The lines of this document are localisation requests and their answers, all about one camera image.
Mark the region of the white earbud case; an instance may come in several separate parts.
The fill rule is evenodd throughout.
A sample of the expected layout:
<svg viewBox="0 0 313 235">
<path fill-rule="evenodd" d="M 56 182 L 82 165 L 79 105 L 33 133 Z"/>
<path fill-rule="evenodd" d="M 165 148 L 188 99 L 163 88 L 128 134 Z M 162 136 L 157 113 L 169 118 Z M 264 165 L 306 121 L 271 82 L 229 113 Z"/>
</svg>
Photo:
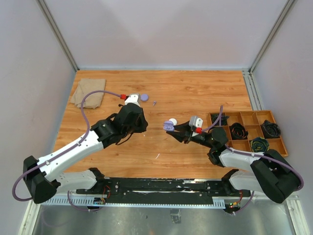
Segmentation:
<svg viewBox="0 0 313 235">
<path fill-rule="evenodd" d="M 175 118 L 170 118 L 169 121 L 172 122 L 173 125 L 177 125 L 177 123 L 178 123 Z"/>
</svg>

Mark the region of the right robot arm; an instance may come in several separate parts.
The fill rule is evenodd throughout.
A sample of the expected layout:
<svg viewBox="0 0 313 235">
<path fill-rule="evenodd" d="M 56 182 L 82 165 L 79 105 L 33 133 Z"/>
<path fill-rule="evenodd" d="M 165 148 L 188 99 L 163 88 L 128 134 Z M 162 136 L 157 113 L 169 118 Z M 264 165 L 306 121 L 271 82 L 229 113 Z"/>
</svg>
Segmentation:
<svg viewBox="0 0 313 235">
<path fill-rule="evenodd" d="M 194 142 L 208 147 L 207 154 L 212 164 L 231 167 L 222 178 L 222 191 L 228 196 L 239 190 L 264 193 L 275 203 L 284 202 L 293 192 L 304 186 L 302 176 L 274 149 L 266 152 L 247 152 L 227 145 L 228 138 L 222 127 L 210 131 L 190 122 L 175 125 L 164 122 L 163 129 L 179 142 Z"/>
</svg>

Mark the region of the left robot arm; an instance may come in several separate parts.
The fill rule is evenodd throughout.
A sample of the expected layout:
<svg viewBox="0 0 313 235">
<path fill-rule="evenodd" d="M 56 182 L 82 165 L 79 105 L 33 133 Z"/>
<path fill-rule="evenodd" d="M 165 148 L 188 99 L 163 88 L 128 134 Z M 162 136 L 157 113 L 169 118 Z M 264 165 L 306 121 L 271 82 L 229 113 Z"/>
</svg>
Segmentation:
<svg viewBox="0 0 313 235">
<path fill-rule="evenodd" d="M 148 122 L 143 108 L 128 103 L 117 114 L 100 120 L 87 133 L 58 151 L 35 159 L 29 156 L 23 161 L 23 180 L 34 203 L 40 204 L 52 198 L 63 188 L 62 173 L 83 158 L 108 146 L 121 145 L 134 133 L 146 131 Z"/>
</svg>

